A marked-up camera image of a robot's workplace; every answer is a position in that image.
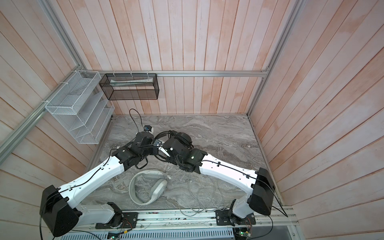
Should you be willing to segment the black headphones with blue band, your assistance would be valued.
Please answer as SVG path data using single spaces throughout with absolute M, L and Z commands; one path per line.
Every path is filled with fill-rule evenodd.
M 160 132 L 155 136 L 154 145 L 158 147 L 159 159 L 177 165 L 194 148 L 189 135 L 173 130 Z

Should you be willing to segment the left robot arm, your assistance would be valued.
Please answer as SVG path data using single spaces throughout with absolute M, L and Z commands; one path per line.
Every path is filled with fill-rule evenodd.
M 123 213 L 115 203 L 89 208 L 80 204 L 108 180 L 138 166 L 147 156 L 157 154 L 161 144 L 150 132 L 137 133 L 132 141 L 112 149 L 107 160 L 79 178 L 58 188 L 48 186 L 42 193 L 39 222 L 45 222 L 54 237 L 63 236 L 81 225 L 108 224 L 119 228 Z

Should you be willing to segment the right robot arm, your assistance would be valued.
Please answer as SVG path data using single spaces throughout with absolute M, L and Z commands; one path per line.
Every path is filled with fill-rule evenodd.
M 248 215 L 270 216 L 275 185 L 267 169 L 248 170 L 215 158 L 213 155 L 186 145 L 185 140 L 172 137 L 159 147 L 166 161 L 186 172 L 215 177 L 241 189 L 245 195 L 232 201 L 223 219 L 240 225 Z

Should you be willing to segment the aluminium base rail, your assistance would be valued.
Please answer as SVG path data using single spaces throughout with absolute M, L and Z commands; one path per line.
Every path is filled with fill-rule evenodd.
M 124 211 L 117 229 L 96 224 L 75 228 L 62 240 L 303 240 L 292 208 L 270 216 L 248 215 L 240 225 L 227 223 L 214 209 Z

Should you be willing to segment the aluminium wall frame rail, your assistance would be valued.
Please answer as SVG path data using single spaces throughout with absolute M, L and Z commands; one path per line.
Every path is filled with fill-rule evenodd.
M 41 103 L 31 112 L 19 125 L 13 130 L 7 138 L 3 141 L 1 145 L 1 164 L 10 156 L 10 154 L 18 147 L 18 145 L 23 141 L 24 138 L 29 134 L 29 132 L 37 125 L 37 123 L 43 118 L 43 116 L 48 112 L 46 106 L 51 102 L 52 98 L 66 86 L 69 80 L 72 79 L 77 73 L 95 73 L 103 77 L 105 74 L 128 74 L 130 71 L 91 71 L 86 70 L 84 63 L 80 60 L 78 52 L 76 52 L 72 41 L 69 39 L 67 32 L 65 32 L 62 24 L 60 23 L 57 14 L 55 13 L 52 4 L 49 1 L 38 1 L 40 7 L 43 9 L 45 14 L 48 16 L 48 19 L 53 24 L 53 27 L 59 32 L 59 36 L 63 39 L 64 44 L 69 49 L 70 54 L 73 55 L 73 58 L 79 64 L 71 70 L 68 75 L 60 82 L 52 92 L 41 101 Z M 293 7 L 290 11 L 290 14 L 287 18 L 286 25 L 283 28 L 282 35 L 279 38 L 278 45 L 274 51 L 273 57 L 264 70 L 241 70 L 241 71 L 136 71 L 137 74 L 156 74 L 157 77 L 263 77 L 265 80 L 268 75 L 272 72 L 273 65 L 278 59 L 278 54 L 283 49 L 284 41 L 288 38 L 292 27 L 297 20 L 297 17 L 300 15 L 302 8 L 306 4 L 306 1 L 294 1 Z

